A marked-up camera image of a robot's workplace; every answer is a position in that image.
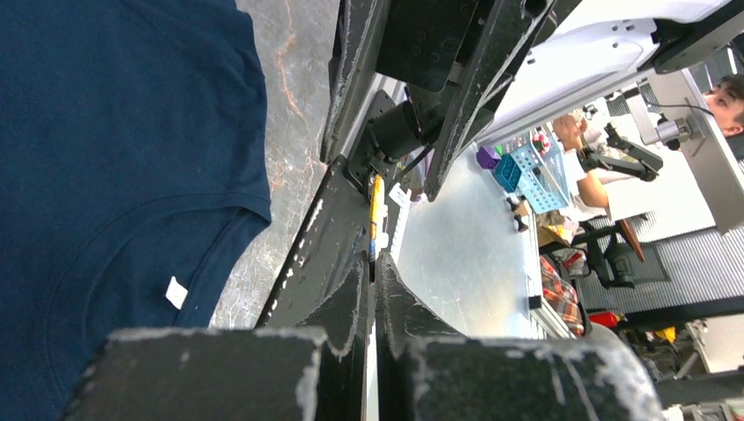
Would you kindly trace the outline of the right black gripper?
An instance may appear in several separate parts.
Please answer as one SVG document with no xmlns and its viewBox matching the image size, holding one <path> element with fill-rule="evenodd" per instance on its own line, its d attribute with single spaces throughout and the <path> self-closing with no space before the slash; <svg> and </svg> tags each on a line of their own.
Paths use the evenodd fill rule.
<svg viewBox="0 0 744 421">
<path fill-rule="evenodd" d="M 375 143 L 433 145 L 424 191 L 434 201 L 455 159 L 493 119 L 533 46 L 546 40 L 577 5 L 341 1 L 320 160 L 329 164 L 342 153 L 376 70 L 401 82 L 404 97 L 376 117 Z"/>
</svg>

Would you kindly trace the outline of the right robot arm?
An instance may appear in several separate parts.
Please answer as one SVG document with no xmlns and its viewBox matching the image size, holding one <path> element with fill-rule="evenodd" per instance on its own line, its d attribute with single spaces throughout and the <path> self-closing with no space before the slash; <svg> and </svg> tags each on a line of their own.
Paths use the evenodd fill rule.
<svg viewBox="0 0 744 421">
<path fill-rule="evenodd" d="M 343 1 L 322 161 L 340 154 L 376 75 L 411 92 L 375 160 L 434 148 L 426 193 L 488 135 L 510 136 L 649 71 L 710 56 L 743 30 L 740 1 Z"/>
</svg>

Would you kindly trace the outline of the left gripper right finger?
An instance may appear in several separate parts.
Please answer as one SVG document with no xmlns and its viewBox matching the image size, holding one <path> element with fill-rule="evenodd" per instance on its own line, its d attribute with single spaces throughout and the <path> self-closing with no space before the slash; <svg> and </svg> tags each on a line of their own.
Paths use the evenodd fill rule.
<svg viewBox="0 0 744 421">
<path fill-rule="evenodd" d="M 471 339 L 376 259 L 383 420 L 660 420 L 645 368 L 618 341 Z"/>
</svg>

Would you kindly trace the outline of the round gold brooch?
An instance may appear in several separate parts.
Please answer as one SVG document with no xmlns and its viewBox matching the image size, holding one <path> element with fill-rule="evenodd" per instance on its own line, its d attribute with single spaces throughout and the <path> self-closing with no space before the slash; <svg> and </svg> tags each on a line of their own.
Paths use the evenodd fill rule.
<svg viewBox="0 0 744 421">
<path fill-rule="evenodd" d="M 384 231 L 387 207 L 384 203 L 384 179 L 379 174 L 371 177 L 369 185 L 369 261 L 374 262 L 380 251 L 387 246 L 388 234 Z"/>
</svg>

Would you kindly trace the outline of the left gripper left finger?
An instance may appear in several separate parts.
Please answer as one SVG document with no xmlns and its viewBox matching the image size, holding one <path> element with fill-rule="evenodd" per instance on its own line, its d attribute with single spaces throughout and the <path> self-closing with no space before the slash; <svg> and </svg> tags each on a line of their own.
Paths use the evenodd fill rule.
<svg viewBox="0 0 744 421">
<path fill-rule="evenodd" d="M 361 420 L 368 263 L 304 320 L 253 330 L 114 332 L 82 374 L 65 420 Z"/>
</svg>

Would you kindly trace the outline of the navy blue t-shirt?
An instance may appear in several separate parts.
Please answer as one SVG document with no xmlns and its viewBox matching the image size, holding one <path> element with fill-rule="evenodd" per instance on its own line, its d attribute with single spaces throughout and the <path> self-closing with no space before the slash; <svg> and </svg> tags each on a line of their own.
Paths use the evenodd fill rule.
<svg viewBox="0 0 744 421">
<path fill-rule="evenodd" d="M 1 417 L 55 420 L 109 334 L 205 327 L 270 223 L 233 1 L 1 4 Z"/>
</svg>

